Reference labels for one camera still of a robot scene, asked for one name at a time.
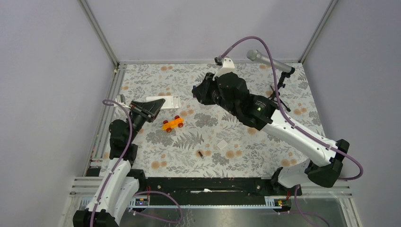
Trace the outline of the white remote control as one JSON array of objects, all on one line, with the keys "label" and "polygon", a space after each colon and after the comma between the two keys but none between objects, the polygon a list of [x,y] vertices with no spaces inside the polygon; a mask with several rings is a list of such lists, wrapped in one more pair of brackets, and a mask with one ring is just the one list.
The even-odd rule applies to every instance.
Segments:
[{"label": "white remote control", "polygon": [[147,102],[164,99],[165,102],[161,110],[165,109],[179,109],[181,107],[181,100],[179,96],[148,96],[145,98]]}]

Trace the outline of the white battery cover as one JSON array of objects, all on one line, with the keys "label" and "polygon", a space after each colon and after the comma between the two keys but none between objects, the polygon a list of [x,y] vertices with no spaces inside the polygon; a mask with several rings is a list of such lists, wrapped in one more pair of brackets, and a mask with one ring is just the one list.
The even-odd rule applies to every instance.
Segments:
[{"label": "white battery cover", "polygon": [[222,140],[216,146],[218,149],[223,150],[227,145],[228,143],[225,140]]}]

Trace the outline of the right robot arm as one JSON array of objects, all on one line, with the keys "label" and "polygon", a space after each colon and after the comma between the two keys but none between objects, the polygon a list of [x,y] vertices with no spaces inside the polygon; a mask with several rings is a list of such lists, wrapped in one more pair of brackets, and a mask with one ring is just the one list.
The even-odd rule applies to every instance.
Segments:
[{"label": "right robot arm", "polygon": [[[278,168],[271,178],[274,193],[283,195],[290,188],[307,182],[331,188],[339,179],[349,143],[333,141],[310,131],[296,121],[289,122],[278,105],[267,97],[251,94],[244,79],[235,73],[226,73],[216,79],[207,73],[204,80],[192,89],[192,94],[203,105],[218,105],[239,122],[285,141],[307,156],[307,160],[291,167]],[[323,144],[315,139],[320,138]]]}]

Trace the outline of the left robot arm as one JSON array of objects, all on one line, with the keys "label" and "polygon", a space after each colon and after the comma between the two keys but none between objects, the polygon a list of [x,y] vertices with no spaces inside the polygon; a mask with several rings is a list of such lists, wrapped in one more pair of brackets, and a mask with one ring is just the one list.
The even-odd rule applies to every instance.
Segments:
[{"label": "left robot arm", "polygon": [[109,125],[109,167],[93,199],[84,210],[75,212],[75,227],[117,227],[134,194],[142,194],[147,187],[144,172],[130,176],[138,146],[133,144],[145,122],[153,122],[165,99],[150,102],[131,101],[129,105],[105,99],[106,106],[117,106],[126,115],[125,120],[114,120]]}]

